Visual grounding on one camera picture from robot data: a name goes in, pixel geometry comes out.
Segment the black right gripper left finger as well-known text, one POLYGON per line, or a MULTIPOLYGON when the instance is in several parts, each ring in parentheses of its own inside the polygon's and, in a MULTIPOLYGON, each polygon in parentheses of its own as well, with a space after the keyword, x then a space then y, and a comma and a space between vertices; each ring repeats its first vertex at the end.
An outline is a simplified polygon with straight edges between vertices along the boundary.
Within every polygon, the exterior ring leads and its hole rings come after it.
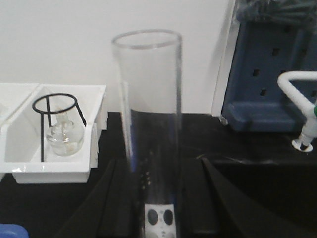
POLYGON ((127 163, 112 159, 92 192, 55 236, 134 238, 134 224, 127 163))

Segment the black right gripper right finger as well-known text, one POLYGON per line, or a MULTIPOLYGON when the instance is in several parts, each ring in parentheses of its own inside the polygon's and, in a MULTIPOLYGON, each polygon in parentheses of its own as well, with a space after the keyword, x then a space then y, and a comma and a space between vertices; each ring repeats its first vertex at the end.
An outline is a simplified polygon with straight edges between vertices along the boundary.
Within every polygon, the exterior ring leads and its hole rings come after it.
POLYGON ((283 238, 283 220, 242 193, 207 159, 182 162, 185 238, 283 238))

